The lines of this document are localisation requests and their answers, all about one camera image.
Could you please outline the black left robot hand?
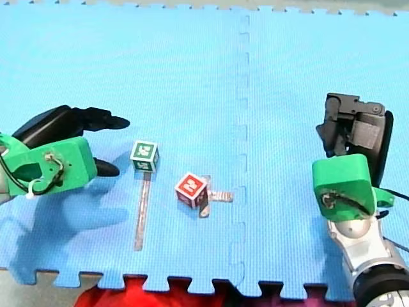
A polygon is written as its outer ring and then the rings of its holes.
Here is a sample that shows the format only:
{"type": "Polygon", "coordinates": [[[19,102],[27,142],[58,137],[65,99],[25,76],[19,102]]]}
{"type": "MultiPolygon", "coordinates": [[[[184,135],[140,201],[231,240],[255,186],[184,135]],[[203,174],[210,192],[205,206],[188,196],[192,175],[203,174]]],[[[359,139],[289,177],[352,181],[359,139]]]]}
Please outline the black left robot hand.
{"type": "Polygon", "coordinates": [[[110,111],[62,105],[40,113],[17,129],[12,136],[33,149],[42,145],[79,137],[85,131],[125,129],[130,122],[110,111]]]}

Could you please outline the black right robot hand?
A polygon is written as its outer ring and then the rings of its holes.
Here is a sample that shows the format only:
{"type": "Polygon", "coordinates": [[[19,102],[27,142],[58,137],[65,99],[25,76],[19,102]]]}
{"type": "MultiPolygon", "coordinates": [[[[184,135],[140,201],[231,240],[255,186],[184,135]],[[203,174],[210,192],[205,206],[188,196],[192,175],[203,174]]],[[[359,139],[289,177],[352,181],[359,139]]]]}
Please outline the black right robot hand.
{"type": "Polygon", "coordinates": [[[363,102],[359,96],[328,93],[323,123],[316,131],[328,158],[362,154],[366,157],[371,183],[380,187],[394,117],[377,102],[363,102]]]}

